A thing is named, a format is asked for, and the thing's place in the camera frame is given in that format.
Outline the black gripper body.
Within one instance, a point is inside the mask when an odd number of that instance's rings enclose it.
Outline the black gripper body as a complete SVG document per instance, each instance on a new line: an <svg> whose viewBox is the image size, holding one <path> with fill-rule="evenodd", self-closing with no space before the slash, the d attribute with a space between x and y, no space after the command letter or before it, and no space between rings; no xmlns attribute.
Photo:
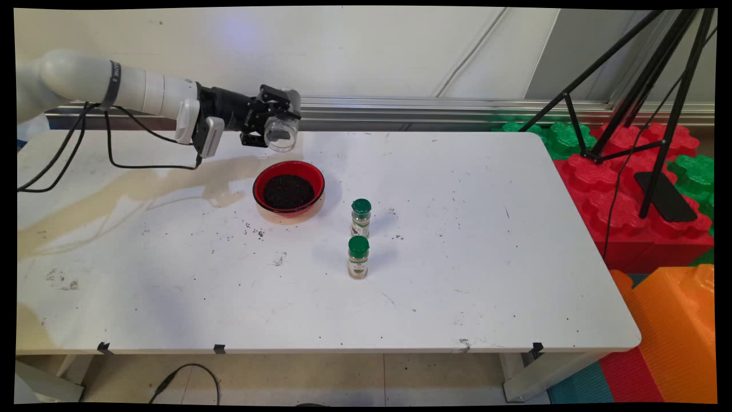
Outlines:
<svg viewBox="0 0 732 412"><path fill-rule="evenodd" d="M263 135L267 120L265 114L269 110L268 97L269 89L265 85L254 97L220 87L199 85L198 131L207 117L216 117L223 120L225 130Z"/></svg>

